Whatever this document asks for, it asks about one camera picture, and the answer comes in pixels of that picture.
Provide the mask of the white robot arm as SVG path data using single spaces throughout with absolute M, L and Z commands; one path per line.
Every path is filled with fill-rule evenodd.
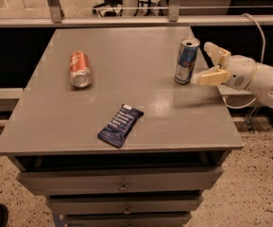
M 206 42 L 204 51 L 213 67 L 195 73 L 191 82 L 196 85 L 225 86 L 251 92 L 263 105 L 273 109 L 273 67 L 254 59 L 232 55 L 216 44 Z

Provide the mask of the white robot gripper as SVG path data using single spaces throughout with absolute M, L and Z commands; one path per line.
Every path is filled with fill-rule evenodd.
M 204 44 L 204 51 L 216 66 L 193 74 L 191 78 L 193 84 L 218 86 L 225 83 L 236 90 L 244 90 L 247 87 L 256 70 L 255 60 L 241 55 L 231 56 L 230 51 L 211 42 Z M 227 65 L 226 70 L 221 69 L 219 65 Z

